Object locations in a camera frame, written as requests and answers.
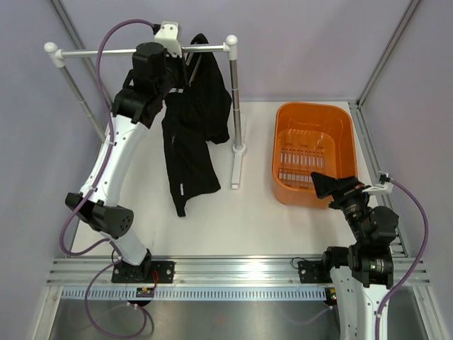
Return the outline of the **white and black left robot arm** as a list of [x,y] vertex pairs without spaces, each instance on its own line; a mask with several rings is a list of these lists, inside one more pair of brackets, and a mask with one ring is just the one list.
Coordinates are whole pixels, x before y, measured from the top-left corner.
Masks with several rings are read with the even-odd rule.
[[152,277],[151,253],[132,229],[134,213],[120,206],[120,191],[133,155],[164,99],[184,77],[183,61],[157,42],[138,45],[121,91],[108,109],[111,124],[91,175],[65,203],[92,230],[120,252],[117,282],[144,282]]

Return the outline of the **black shorts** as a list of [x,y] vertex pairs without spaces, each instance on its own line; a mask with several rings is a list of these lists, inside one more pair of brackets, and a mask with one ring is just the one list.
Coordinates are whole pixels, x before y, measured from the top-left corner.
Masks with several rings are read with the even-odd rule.
[[229,140],[231,102],[212,52],[203,53],[190,87],[170,93],[165,99],[166,112],[161,122],[164,156],[179,217],[185,216],[188,200],[221,188],[207,143],[218,145]]

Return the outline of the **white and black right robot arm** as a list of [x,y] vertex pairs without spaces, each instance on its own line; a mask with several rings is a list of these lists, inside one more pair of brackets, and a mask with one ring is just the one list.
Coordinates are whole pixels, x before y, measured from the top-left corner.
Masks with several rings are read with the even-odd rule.
[[333,178],[311,173],[319,199],[331,198],[329,208],[343,213],[355,238],[348,247],[330,246],[323,253],[321,275],[332,281],[342,339],[376,339],[373,327],[385,311],[384,297],[394,284],[390,245],[397,237],[398,215],[390,208],[369,206],[370,196],[390,193],[393,185],[382,173],[366,186],[355,176]]

